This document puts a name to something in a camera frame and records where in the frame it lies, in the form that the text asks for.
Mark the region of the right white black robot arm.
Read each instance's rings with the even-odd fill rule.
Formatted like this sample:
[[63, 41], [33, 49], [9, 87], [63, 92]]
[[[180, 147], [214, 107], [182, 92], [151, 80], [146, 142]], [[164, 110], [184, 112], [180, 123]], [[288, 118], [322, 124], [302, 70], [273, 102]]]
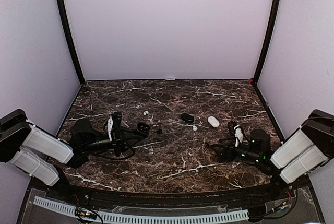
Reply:
[[262, 129], [254, 129], [246, 137], [235, 122], [228, 123], [230, 137], [209, 145], [221, 160], [240, 159], [271, 176], [266, 195], [277, 200], [299, 177], [324, 166], [333, 159], [333, 115], [313, 110], [309, 117], [280, 147], [271, 150], [271, 138]]

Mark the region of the black round charging case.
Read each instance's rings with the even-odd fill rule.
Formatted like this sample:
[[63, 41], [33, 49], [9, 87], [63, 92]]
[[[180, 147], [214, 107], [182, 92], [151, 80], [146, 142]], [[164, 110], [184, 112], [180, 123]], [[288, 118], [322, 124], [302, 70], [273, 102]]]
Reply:
[[138, 135], [148, 136], [150, 130], [151, 130], [151, 127], [148, 124], [140, 122], [137, 124], [135, 132]]

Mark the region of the white oval charging case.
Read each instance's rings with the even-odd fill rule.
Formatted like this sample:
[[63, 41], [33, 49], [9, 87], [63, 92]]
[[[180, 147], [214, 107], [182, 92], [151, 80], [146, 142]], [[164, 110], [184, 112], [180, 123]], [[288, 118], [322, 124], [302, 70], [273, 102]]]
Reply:
[[220, 122], [214, 116], [208, 117], [207, 121], [214, 128], [217, 128], [220, 126]]

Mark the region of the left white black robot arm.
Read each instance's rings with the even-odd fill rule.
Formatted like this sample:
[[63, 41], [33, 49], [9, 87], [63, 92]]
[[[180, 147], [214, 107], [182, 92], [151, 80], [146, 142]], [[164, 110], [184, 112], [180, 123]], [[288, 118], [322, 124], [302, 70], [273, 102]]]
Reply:
[[138, 123], [135, 129], [121, 125], [122, 114], [115, 112], [96, 131], [88, 119], [79, 119], [71, 128], [66, 142], [30, 122], [25, 111], [16, 109], [1, 118], [1, 162], [10, 163], [30, 177], [53, 187], [62, 201], [69, 201], [74, 190], [61, 169], [41, 159], [40, 152], [70, 168], [79, 168], [89, 156], [120, 161], [121, 154], [135, 154], [134, 145], [149, 136], [150, 126]]

